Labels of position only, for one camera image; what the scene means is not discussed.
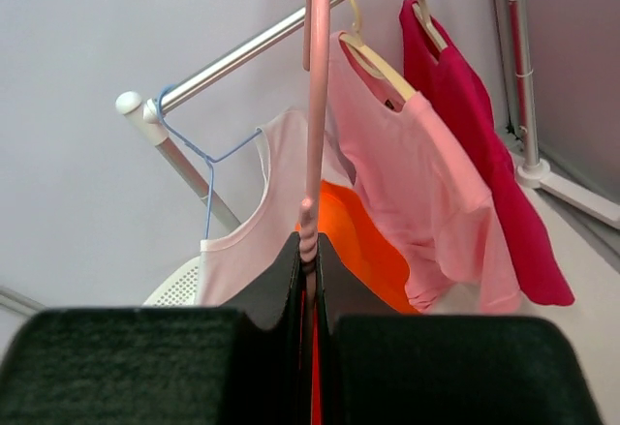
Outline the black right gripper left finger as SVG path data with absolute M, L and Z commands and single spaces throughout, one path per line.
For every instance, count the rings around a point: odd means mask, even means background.
M 292 234 L 215 308 L 47 310 L 1 364 L 5 424 L 298 424 L 303 278 Z

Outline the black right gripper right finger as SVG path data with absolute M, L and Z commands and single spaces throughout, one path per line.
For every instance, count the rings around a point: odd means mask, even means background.
M 403 315 L 319 238 L 325 424 L 598 424 L 577 356 L 548 320 Z

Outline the orange t shirt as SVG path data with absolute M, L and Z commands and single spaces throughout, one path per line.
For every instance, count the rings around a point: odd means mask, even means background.
M 322 183 L 318 228 L 311 421 L 402 424 L 398 331 L 418 313 L 404 293 L 408 264 L 351 189 Z

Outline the cream wooden hanger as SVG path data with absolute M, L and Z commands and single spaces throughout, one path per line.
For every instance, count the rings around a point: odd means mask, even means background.
M 356 0 L 347 0 L 354 13 L 354 21 L 350 32 L 340 33 L 338 39 L 350 51 L 361 68 L 376 79 L 385 80 L 401 97 L 409 101 L 416 89 L 375 50 L 368 46 L 361 35 L 362 15 Z

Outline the pink wire hanger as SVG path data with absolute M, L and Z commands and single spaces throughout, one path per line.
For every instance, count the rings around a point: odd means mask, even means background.
M 305 276 L 305 306 L 316 294 L 318 215 L 322 179 L 329 56 L 330 0 L 306 0 L 303 68 L 309 73 L 305 198 L 300 204 L 300 257 Z

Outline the pale pink t shirt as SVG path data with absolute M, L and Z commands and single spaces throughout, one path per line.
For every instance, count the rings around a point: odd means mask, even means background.
M 254 138 L 263 172 L 256 210 L 233 232 L 201 242 L 195 303 L 221 305 L 274 262 L 295 230 L 305 198 L 307 117 L 288 110 L 261 126 Z

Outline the crimson t shirt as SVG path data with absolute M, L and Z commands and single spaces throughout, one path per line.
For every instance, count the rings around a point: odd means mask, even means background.
M 415 15 L 418 0 L 399 14 L 404 77 L 433 105 L 489 187 L 521 290 L 532 302 L 568 307 L 575 297 L 553 254 L 547 229 L 516 182 L 512 156 L 494 129 L 488 93 L 442 25 L 431 24 L 440 50 Z

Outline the cream hanger of crimson shirt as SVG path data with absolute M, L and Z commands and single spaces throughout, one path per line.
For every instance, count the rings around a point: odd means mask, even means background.
M 445 50 L 448 47 L 448 44 L 433 23 L 427 0 L 417 0 L 417 2 L 412 6 L 412 10 L 430 42 L 439 52 Z

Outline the white plastic basket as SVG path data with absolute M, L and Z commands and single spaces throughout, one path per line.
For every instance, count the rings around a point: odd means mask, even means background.
M 197 295 L 200 258 L 186 261 L 174 270 L 143 302 L 147 307 L 192 306 Z

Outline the metal clothes rack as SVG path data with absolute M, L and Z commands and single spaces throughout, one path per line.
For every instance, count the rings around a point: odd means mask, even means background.
M 525 161 L 517 170 L 518 180 L 528 188 L 543 189 L 588 216 L 612 228 L 618 228 L 618 203 L 552 172 L 548 162 L 540 157 L 526 0 L 494 0 L 494 5 L 509 109 L 518 115 L 521 122 L 519 136 L 523 143 Z M 116 99 L 117 112 L 132 123 L 160 152 L 227 229 L 236 228 L 238 219 L 227 204 L 211 190 L 209 181 L 201 176 L 171 141 L 157 112 L 179 107 L 208 86 L 275 46 L 304 25 L 305 15 L 305 9 L 297 10 L 174 85 L 172 90 L 166 93 L 161 106 L 156 100 L 144 100 L 132 91 L 125 92 Z

